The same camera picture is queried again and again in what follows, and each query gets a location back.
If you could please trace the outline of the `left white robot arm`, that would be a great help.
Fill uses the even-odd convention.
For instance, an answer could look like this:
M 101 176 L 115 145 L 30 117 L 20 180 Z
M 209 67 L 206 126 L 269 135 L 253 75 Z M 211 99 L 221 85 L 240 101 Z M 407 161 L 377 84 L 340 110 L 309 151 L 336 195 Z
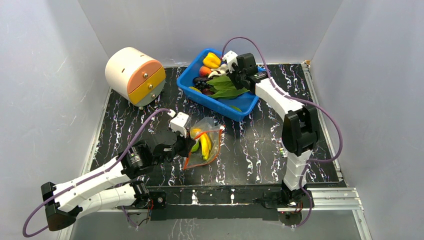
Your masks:
M 179 134 L 158 141 L 140 140 L 103 166 L 71 181 L 41 186 L 47 228 L 65 229 L 88 214 L 120 206 L 148 208 L 166 194 L 149 192 L 138 177 L 175 156 L 188 157 L 195 140 Z

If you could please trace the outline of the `light green toy fruit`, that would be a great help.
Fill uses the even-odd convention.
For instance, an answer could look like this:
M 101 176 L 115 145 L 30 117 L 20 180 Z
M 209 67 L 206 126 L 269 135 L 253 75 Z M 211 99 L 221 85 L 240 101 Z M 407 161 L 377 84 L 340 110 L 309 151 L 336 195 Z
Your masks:
M 195 140 L 195 144 L 192 146 L 192 148 L 191 148 L 190 152 L 191 152 L 191 153 L 195 153 L 195 152 L 199 149 L 199 147 L 200 147 L 199 140 L 198 140 L 198 139 L 196 139 L 196 140 Z

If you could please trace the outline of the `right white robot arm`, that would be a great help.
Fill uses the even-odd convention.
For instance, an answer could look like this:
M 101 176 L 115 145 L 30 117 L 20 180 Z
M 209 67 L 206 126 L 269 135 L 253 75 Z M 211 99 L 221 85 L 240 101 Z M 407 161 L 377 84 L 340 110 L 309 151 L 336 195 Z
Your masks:
M 269 73 L 259 71 L 252 53 L 238 55 L 228 51 L 222 59 L 234 86 L 265 101 L 283 121 L 281 140 L 287 151 L 286 173 L 279 196 L 266 197 L 263 203 L 295 207 L 305 194 L 307 161 L 321 137 L 318 110 L 291 99 Z

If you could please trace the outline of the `clear orange zip bag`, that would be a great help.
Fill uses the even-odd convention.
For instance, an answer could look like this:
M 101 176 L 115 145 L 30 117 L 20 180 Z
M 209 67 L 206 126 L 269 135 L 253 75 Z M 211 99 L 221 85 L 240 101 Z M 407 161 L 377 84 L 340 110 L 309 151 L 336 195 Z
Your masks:
M 204 117 L 190 129 L 190 138 L 195 141 L 184 161 L 184 170 L 208 165 L 220 154 L 225 126 L 212 117 Z

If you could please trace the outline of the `yellow toy banana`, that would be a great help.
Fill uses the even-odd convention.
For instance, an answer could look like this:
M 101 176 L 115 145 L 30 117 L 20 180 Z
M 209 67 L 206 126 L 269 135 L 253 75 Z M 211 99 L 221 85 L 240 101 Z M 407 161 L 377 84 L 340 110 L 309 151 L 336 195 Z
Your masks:
M 202 132 L 200 128 L 192 128 L 190 130 L 190 135 L 194 137 L 195 141 L 199 140 L 200 143 L 199 149 L 192 153 L 201 153 L 202 159 L 207 161 L 212 150 L 212 142 L 209 135 L 206 132 Z

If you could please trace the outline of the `green toy leaf vegetable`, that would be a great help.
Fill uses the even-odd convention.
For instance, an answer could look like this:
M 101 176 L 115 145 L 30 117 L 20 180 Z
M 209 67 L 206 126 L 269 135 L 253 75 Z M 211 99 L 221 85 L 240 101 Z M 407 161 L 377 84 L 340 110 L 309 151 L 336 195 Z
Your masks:
M 215 77 L 206 83 L 210 86 L 209 90 L 212 94 L 209 96 L 213 99 L 234 99 L 249 92 L 245 87 L 236 88 L 231 79 L 226 75 Z

